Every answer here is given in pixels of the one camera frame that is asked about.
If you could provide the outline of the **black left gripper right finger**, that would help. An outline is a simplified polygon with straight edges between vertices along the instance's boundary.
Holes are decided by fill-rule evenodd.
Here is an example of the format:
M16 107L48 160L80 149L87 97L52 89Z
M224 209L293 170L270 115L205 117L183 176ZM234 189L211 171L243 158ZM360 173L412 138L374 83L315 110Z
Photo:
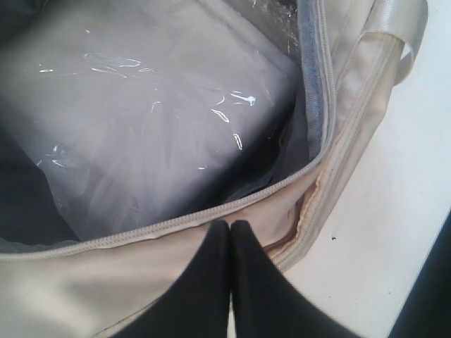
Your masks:
M244 220L230 226L237 337L356 337L286 280Z

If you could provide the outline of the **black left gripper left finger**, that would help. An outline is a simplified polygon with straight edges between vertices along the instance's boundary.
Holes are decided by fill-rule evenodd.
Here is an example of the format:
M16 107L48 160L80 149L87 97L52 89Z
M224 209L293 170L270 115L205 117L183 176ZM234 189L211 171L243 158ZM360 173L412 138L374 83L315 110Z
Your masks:
M219 338L228 333L230 228L212 222L196 254L163 296L119 332L128 338Z

